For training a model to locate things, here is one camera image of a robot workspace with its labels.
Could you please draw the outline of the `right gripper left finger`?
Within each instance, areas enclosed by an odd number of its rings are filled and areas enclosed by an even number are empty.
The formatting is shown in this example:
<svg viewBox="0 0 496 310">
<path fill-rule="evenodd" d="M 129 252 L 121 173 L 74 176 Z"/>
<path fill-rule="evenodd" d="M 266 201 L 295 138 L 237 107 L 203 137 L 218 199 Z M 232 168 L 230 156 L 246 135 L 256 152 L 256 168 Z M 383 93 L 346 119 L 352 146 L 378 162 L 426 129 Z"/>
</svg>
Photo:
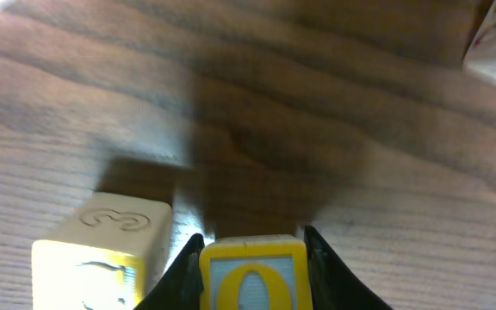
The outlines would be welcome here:
<svg viewBox="0 0 496 310">
<path fill-rule="evenodd" d="M 204 289 L 199 259 L 204 246 L 200 233 L 192 235 L 156 286 L 134 310 L 199 310 Z"/>
</svg>

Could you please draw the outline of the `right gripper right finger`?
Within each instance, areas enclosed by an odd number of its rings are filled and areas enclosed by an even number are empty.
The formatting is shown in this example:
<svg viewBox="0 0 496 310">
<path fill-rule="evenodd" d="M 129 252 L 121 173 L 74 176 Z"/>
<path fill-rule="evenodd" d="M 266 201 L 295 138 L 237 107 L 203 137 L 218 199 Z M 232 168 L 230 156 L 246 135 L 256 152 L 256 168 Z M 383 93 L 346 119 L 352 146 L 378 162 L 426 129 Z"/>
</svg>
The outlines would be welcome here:
<svg viewBox="0 0 496 310">
<path fill-rule="evenodd" d="M 314 310 L 393 310 L 348 268 L 314 226 L 304 228 Z"/>
</svg>

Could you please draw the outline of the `yellow letter O block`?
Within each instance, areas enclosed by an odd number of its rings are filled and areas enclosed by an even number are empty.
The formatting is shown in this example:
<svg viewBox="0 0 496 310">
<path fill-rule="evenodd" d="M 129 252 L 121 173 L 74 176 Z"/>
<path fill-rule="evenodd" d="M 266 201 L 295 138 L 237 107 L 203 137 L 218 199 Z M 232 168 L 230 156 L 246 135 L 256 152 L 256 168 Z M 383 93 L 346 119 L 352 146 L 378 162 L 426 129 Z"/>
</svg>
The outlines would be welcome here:
<svg viewBox="0 0 496 310">
<path fill-rule="evenodd" d="M 199 258 L 201 310 L 312 310 L 306 244 L 292 235 L 219 239 Z"/>
</svg>

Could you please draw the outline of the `yellow letter C block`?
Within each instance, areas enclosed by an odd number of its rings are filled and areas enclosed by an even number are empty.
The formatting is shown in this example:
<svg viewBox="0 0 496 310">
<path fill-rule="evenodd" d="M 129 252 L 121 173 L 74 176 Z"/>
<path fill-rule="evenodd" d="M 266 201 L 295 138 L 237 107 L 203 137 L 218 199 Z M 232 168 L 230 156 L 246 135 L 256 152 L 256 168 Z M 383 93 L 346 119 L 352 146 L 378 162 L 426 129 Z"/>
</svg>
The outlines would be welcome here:
<svg viewBox="0 0 496 310">
<path fill-rule="evenodd" d="M 165 202 L 96 192 L 33 242 L 33 308 L 135 308 L 164 271 L 171 224 Z"/>
</svg>

